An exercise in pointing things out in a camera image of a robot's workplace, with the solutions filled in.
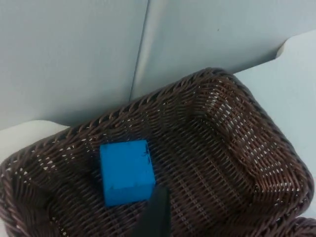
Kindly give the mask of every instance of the blue foam cube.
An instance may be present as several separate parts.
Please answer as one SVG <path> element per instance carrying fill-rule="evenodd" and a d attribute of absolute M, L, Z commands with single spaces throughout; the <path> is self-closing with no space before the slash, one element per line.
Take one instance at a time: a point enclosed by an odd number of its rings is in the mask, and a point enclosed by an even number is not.
<path fill-rule="evenodd" d="M 146 140 L 100 146 L 106 206 L 150 198 L 156 181 Z"/>

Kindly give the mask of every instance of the white table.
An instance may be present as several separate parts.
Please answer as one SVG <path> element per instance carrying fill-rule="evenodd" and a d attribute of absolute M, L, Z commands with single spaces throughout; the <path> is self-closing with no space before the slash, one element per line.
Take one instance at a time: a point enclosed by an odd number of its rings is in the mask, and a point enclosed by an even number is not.
<path fill-rule="evenodd" d="M 236 76 L 250 89 L 297 154 L 316 177 L 316 31 L 290 38 L 268 63 Z M 66 129 L 49 121 L 30 121 L 0 131 L 0 162 L 35 141 Z M 316 200 L 302 215 L 316 217 Z M 5 236 L 3 223 L 0 236 Z"/>

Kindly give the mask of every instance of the wicker basket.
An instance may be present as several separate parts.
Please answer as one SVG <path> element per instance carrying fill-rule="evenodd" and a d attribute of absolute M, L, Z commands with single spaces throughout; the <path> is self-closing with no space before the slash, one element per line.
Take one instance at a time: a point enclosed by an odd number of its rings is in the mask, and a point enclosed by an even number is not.
<path fill-rule="evenodd" d="M 234 76 L 205 69 L 1 165 L 10 236 L 123 236 L 145 203 L 104 206 L 100 144 L 147 139 L 171 191 L 173 236 L 310 236 L 297 218 L 314 183 L 293 147 Z"/>

